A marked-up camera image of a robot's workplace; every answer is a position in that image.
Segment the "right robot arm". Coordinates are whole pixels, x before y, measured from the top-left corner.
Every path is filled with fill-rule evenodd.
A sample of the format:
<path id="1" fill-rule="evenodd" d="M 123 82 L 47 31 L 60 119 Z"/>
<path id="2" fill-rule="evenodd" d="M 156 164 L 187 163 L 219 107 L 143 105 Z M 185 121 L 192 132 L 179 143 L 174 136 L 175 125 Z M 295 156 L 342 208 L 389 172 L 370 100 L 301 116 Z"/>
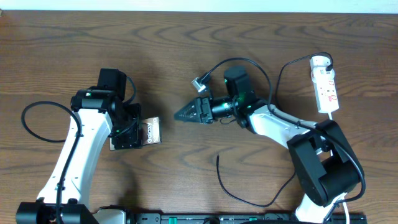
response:
<path id="1" fill-rule="evenodd" d="M 267 136 L 288 149 L 305 192 L 295 211 L 300 222 L 326 223 L 346 194 L 358 184 L 366 188 L 364 171 L 339 125 L 333 120 L 308 122 L 258 97 L 244 66 L 224 72 L 227 96 L 197 97 L 178 110 L 178 121 L 211 124 L 234 117 L 242 128 Z"/>

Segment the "bronze Galaxy smartphone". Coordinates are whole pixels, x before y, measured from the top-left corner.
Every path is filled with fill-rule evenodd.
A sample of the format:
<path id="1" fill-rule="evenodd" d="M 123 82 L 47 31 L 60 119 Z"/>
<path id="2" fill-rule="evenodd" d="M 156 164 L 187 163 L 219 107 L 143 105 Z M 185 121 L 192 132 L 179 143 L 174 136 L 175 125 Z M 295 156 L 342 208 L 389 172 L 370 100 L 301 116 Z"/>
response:
<path id="1" fill-rule="evenodd" d="M 143 147 L 162 142 L 159 117 L 143 119 L 138 124 L 142 128 Z"/>

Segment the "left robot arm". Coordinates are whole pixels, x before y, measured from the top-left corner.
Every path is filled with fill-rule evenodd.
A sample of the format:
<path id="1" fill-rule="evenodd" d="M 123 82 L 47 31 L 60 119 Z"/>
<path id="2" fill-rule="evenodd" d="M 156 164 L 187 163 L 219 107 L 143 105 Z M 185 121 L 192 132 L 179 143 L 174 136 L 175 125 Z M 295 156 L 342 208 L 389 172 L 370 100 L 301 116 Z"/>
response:
<path id="1" fill-rule="evenodd" d="M 102 68 L 98 83 L 78 90 L 69 108 L 70 126 L 55 168 L 34 202 L 22 202 L 17 223 L 134 223 L 127 209 L 110 205 L 89 210 L 90 188 L 100 152 L 107 139 L 111 149 L 143 145 L 141 106 L 125 99 L 131 81 L 118 69 Z"/>

